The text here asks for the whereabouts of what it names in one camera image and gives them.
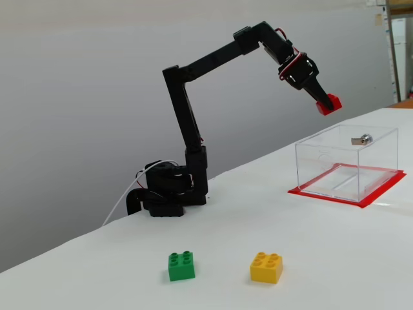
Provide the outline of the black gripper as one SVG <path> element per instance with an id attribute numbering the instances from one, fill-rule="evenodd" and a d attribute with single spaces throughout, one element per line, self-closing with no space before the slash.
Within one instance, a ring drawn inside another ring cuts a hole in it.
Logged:
<path id="1" fill-rule="evenodd" d="M 321 111 L 333 111 L 334 104 L 317 80 L 319 74 L 315 62 L 307 55 L 297 55 L 287 65 L 279 68 L 279 78 L 296 90 L 305 89 L 316 101 Z"/>

